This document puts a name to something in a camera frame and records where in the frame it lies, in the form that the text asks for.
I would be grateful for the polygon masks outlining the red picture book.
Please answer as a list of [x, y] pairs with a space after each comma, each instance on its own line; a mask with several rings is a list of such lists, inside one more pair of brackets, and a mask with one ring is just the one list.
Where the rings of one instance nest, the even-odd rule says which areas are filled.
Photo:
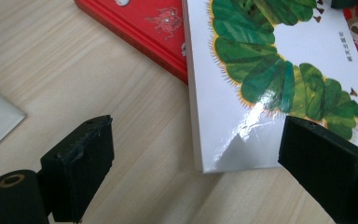
[[321, 9], [317, 0], [76, 0], [79, 8], [183, 81], [201, 103], [286, 109], [358, 104], [358, 65], [334, 68], [299, 51]]

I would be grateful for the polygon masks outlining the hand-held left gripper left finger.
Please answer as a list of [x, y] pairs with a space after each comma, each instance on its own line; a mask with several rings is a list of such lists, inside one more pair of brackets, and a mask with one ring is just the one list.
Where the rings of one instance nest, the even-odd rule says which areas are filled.
[[112, 167], [111, 123], [109, 115], [86, 120], [41, 158], [55, 221], [80, 222]]

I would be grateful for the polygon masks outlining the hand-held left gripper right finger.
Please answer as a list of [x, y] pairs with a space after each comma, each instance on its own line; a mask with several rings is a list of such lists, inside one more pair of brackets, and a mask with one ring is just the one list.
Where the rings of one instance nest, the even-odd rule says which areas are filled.
[[306, 119], [285, 119], [281, 164], [337, 224], [358, 224], [358, 146]]

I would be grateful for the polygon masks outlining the white caterpillar picture book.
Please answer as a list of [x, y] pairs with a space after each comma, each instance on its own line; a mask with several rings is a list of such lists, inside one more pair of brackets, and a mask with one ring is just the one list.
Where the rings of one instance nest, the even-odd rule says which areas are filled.
[[275, 167], [288, 116], [358, 146], [356, 0], [182, 0], [195, 166]]

